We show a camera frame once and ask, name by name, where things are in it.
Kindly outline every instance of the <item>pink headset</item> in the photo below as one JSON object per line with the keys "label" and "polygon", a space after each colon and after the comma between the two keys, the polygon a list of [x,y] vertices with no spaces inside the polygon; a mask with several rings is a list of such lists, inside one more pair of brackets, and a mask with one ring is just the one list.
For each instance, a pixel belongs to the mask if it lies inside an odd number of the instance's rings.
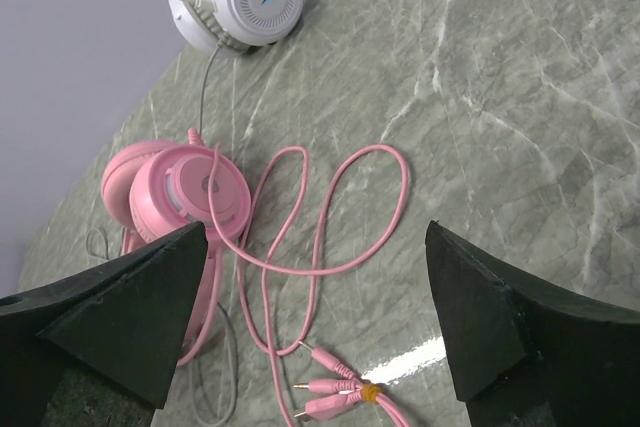
{"label": "pink headset", "polygon": [[[235,241],[249,221],[251,194],[238,168],[226,157],[218,159],[212,186],[216,219],[224,225],[225,237]],[[102,176],[100,193],[107,212],[124,227],[122,254],[191,222],[206,226],[209,250],[184,339],[184,345],[192,347],[178,365],[191,360],[204,342],[222,284],[225,244],[213,225],[208,200],[213,160],[214,151],[189,129],[188,145],[168,140],[130,145],[111,159]]]}

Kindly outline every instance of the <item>gray wall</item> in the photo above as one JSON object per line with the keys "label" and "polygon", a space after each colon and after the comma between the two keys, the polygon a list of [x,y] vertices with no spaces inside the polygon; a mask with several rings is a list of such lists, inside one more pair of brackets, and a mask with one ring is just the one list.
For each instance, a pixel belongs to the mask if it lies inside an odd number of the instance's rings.
{"label": "gray wall", "polygon": [[166,0],[0,0],[0,12],[4,284],[14,253],[185,43]]}

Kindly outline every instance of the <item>pink cable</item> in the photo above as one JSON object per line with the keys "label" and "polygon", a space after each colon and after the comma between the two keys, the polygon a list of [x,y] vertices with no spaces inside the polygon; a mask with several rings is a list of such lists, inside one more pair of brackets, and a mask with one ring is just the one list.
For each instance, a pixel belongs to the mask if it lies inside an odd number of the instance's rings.
{"label": "pink cable", "polygon": [[211,268],[213,269],[213,287],[211,288],[211,300],[209,301],[209,306],[207,307],[207,313],[205,315],[204,322],[202,323],[202,328],[200,329],[200,333],[198,334],[196,341],[193,343],[189,351],[178,360],[178,367],[189,363],[198,354],[198,352],[202,348],[202,345],[207,340],[207,336],[209,335],[209,331],[211,330],[211,324],[213,323],[213,319],[216,315],[223,278],[222,249],[216,250],[213,259],[207,259],[205,261],[205,269],[208,268],[211,263],[213,263],[213,265],[211,266]]}
{"label": "pink cable", "polygon": [[[219,164],[219,152],[218,152],[218,150],[219,150],[219,145],[216,145],[216,148],[214,149],[213,166],[211,167],[211,174],[210,174],[210,177],[209,177],[210,179],[215,178],[215,173],[216,173],[216,170],[218,168],[218,164]],[[321,256],[321,249],[322,249],[322,239],[323,239],[324,230],[325,230],[325,223],[326,223],[326,219],[327,219],[327,215],[328,215],[328,211],[329,211],[329,205],[331,203],[331,199],[333,197],[333,194],[334,194],[334,191],[335,191],[336,186],[338,184],[338,181],[340,180],[340,178],[342,177],[344,172],[347,170],[347,168],[351,164],[353,164],[360,157],[363,157],[363,156],[365,156],[365,155],[367,155],[367,154],[369,154],[371,152],[374,152],[374,151],[383,151],[383,152],[390,153],[391,155],[393,155],[396,158],[396,160],[398,161],[398,163],[400,165],[400,171],[401,171],[400,195],[399,195],[399,198],[398,198],[398,203],[396,205],[395,212],[394,212],[394,214],[393,214],[393,216],[391,218],[391,222],[389,223],[389,226],[387,227],[385,232],[382,234],[382,236],[371,247],[369,247],[369,249],[366,250],[364,253],[362,253],[361,255],[356,257],[355,259],[351,260],[350,262],[347,262],[346,264],[339,265],[339,266],[336,266],[336,267],[333,267],[333,268],[330,268],[330,269],[322,269],[322,270],[320,270],[320,256]],[[295,424],[294,420],[291,418],[291,415],[289,414],[289,411],[288,411],[287,406],[286,406],[285,401],[284,401],[284,395],[283,395],[282,387],[281,387],[281,384],[280,384],[280,373],[278,371],[277,357],[278,356],[287,355],[287,354],[293,352],[294,350],[296,350],[299,347],[298,341],[304,340],[304,338],[306,337],[306,335],[307,335],[307,333],[308,333],[308,331],[309,331],[309,329],[311,327],[311,321],[312,321],[312,318],[313,318],[313,311],[314,311],[314,305],[315,305],[315,294],[316,294],[316,284],[317,284],[318,277],[325,276],[325,275],[339,274],[339,273],[346,272],[348,270],[351,270],[351,269],[357,267],[358,265],[360,265],[361,263],[363,263],[364,261],[369,259],[374,253],[376,253],[380,249],[380,247],[382,247],[382,245],[384,245],[384,243],[389,239],[389,237],[391,236],[391,234],[395,230],[396,226],[398,225],[398,222],[400,221],[400,218],[402,216],[402,212],[404,210],[404,206],[405,206],[406,201],[407,201],[407,197],[408,197],[408,193],[409,193],[409,167],[408,167],[406,161],[404,160],[404,158],[402,157],[402,155],[400,154],[400,152],[398,152],[393,147],[388,146],[388,145],[384,145],[384,144],[371,145],[371,146],[365,147],[365,148],[359,150],[358,152],[356,152],[355,154],[351,155],[340,166],[340,168],[337,170],[337,172],[334,174],[333,179],[331,180],[331,183],[329,184],[329,187],[327,189],[327,193],[325,195],[325,198],[324,198],[324,201],[323,201],[323,204],[322,204],[322,209],[321,209],[321,212],[320,212],[320,216],[318,218],[318,223],[317,223],[317,226],[316,226],[316,233],[315,233],[314,245],[313,245],[313,257],[312,257],[311,269],[309,269],[309,270],[296,270],[296,269],[292,269],[292,268],[287,268],[287,267],[282,267],[282,266],[277,266],[277,265],[274,265],[274,264],[270,264],[269,262],[271,261],[271,259],[272,259],[273,255],[274,255],[276,249],[278,248],[280,242],[284,238],[286,232],[289,230],[289,227],[291,226],[291,224],[295,220],[296,216],[298,215],[298,213],[300,211],[300,208],[302,207],[302,202],[304,200],[304,196],[305,196],[305,193],[306,193],[306,190],[307,190],[308,175],[309,175],[309,155],[308,155],[308,152],[306,151],[306,149],[304,149],[303,147],[299,147],[299,146],[287,147],[287,148],[282,149],[281,151],[279,151],[273,157],[273,159],[267,165],[264,173],[262,174],[260,182],[258,183],[258,187],[256,188],[256,192],[254,194],[254,198],[253,198],[253,201],[251,203],[251,215],[250,215],[249,218],[251,219],[253,217],[253,212],[254,212],[255,207],[257,205],[258,199],[260,198],[260,193],[262,192],[264,184],[265,184],[265,182],[267,180],[267,177],[269,176],[271,170],[273,169],[273,166],[280,159],[280,157],[282,157],[284,154],[289,153],[289,152],[299,152],[299,153],[302,154],[302,157],[303,157],[302,179],[301,179],[301,182],[300,182],[300,191],[298,193],[298,198],[296,200],[296,203],[295,203],[293,209],[291,210],[291,213],[287,217],[287,219],[284,222],[282,228],[278,232],[278,235],[276,236],[273,244],[271,245],[271,248],[269,249],[269,252],[267,253],[266,262],[262,261],[260,259],[257,259],[255,257],[247,254],[244,250],[242,250],[244,248],[244,245],[246,243],[247,237],[249,235],[251,220],[249,221],[249,223],[247,224],[247,227],[245,228],[245,231],[244,231],[244,233],[242,235],[242,238],[240,240],[240,245],[236,246],[231,241],[231,239],[229,239],[229,237],[224,233],[224,230],[223,230],[222,226],[220,225],[220,222],[218,221],[217,216],[215,214],[216,209],[215,209],[215,202],[214,202],[213,188],[212,188],[213,182],[209,183],[208,197],[209,197],[209,204],[210,204],[210,210],[211,210],[211,217],[212,217],[213,223],[214,223],[214,225],[216,227],[216,230],[217,230],[220,238],[225,243],[225,245],[229,249],[233,250],[238,256],[238,261],[237,261],[237,272],[238,272],[238,274],[237,274],[237,278],[238,278],[239,291],[240,291],[240,293],[239,293],[240,294],[240,303],[242,305],[242,310],[244,312],[244,315],[245,315],[245,318],[246,318],[246,321],[247,321],[247,326],[249,328],[249,332],[251,333],[251,336],[253,337],[253,339],[256,342],[256,344],[258,345],[258,347],[260,349],[262,349],[264,352],[269,354],[269,359],[271,361],[271,371],[272,371],[272,374],[273,374],[274,387],[275,387],[275,390],[276,390],[276,397],[278,399],[278,405],[280,406],[280,411],[282,412],[282,416],[284,417],[284,420],[285,420],[287,426],[288,427],[295,427],[296,424]],[[260,335],[257,332],[255,323],[253,321],[253,317],[252,317],[250,309],[249,309],[249,303],[247,301],[246,292],[245,292],[245,289],[244,289],[244,267],[243,267],[242,262],[240,261],[240,259],[242,259],[244,261],[247,261],[247,262],[250,262],[251,264],[254,264],[254,265],[257,265],[257,266],[263,268],[261,286],[262,286],[262,297],[263,297],[264,315],[265,315],[265,331],[266,331],[266,337],[267,337],[266,345],[264,344],[263,340],[260,338]],[[279,272],[279,273],[282,273],[282,274],[304,275],[304,276],[311,277],[311,285],[310,285],[310,289],[309,289],[309,301],[307,303],[307,312],[306,312],[305,321],[304,321],[302,330],[300,332],[300,335],[298,336],[298,338],[289,347],[287,347],[286,349],[281,349],[281,350],[276,350],[276,348],[274,347],[273,329],[272,329],[272,323],[271,323],[271,313],[270,313],[268,285],[267,285],[267,275],[268,275],[269,271],[275,271],[275,272]],[[208,313],[207,313],[207,319],[205,320],[205,325],[207,324],[207,320],[209,320],[209,314]],[[382,399],[382,402],[380,402],[380,405],[388,412],[388,414],[393,419],[393,421],[396,424],[396,426],[408,427],[409,424],[404,419],[404,417],[400,413],[399,409],[387,397],[384,397]]]}

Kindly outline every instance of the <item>marble countertop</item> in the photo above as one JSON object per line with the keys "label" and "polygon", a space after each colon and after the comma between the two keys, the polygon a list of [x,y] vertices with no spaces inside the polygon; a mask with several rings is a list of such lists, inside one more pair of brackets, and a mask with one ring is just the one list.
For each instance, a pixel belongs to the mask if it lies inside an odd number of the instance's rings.
{"label": "marble countertop", "polygon": [[[411,163],[400,227],[356,272],[323,281],[309,342],[386,384],[413,425],[469,425],[431,299],[424,250],[431,219],[555,284],[640,309],[639,7],[640,0],[310,0],[304,25],[286,41],[215,64],[204,137],[222,143],[252,187],[281,147],[301,144],[311,152],[306,210],[276,261],[310,264],[321,198],[349,154],[387,142]],[[117,254],[118,226],[99,196],[102,171],[132,142],[186,138],[197,123],[206,62],[183,52],[95,159],[32,242],[22,289],[93,265],[84,251],[90,227],[104,227]],[[299,171],[297,158],[279,165],[251,252],[266,253],[293,204]],[[326,235],[326,265],[350,260],[377,239],[398,183],[397,165],[382,154],[347,174]],[[282,425],[268,359],[250,340],[231,256],[226,260],[224,304],[241,362],[230,425]],[[257,269],[249,269],[247,281],[260,319]],[[307,281],[273,275],[270,286],[282,344],[302,325]],[[200,365],[215,411],[220,392],[226,405],[221,347]],[[284,366],[285,383],[325,375],[304,351]],[[293,394],[298,408],[309,398]],[[196,425],[183,370],[156,417],[161,427]],[[391,423],[363,406],[323,425]]]}

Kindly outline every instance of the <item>gray ear cushion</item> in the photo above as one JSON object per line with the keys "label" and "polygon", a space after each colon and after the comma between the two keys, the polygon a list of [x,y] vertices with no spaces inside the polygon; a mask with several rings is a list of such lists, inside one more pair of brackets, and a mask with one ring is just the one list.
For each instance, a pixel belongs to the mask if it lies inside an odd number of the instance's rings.
{"label": "gray ear cushion", "polygon": [[213,16],[213,12],[197,8],[193,4],[190,4],[188,2],[185,2],[184,5],[196,20],[196,22],[198,22],[202,28],[204,28],[207,32],[211,33],[213,37],[215,37],[216,42],[221,40],[226,47],[230,47],[240,52],[246,52],[251,47],[250,45],[245,44],[244,42],[240,42],[239,40],[236,40],[229,34],[227,34],[224,29],[220,27],[220,24],[218,24],[218,21]]}

